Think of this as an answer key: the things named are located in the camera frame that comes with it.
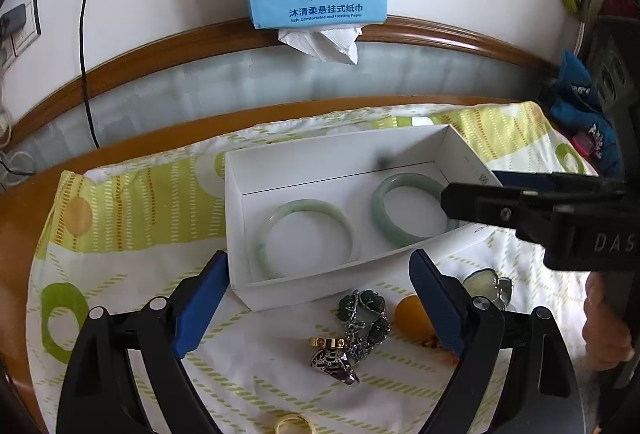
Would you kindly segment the right hand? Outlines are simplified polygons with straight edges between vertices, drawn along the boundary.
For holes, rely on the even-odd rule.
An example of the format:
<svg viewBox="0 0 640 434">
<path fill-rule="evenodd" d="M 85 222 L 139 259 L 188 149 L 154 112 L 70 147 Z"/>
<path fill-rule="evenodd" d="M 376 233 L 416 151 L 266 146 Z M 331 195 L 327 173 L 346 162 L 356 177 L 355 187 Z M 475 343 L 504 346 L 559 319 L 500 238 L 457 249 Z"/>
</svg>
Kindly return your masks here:
<svg viewBox="0 0 640 434">
<path fill-rule="evenodd" d="M 605 371 L 629 362 L 634 357 L 629 329 L 605 301 L 604 281 L 599 273 L 591 273 L 586 280 L 584 312 L 582 337 L 590 366 Z"/>
</svg>

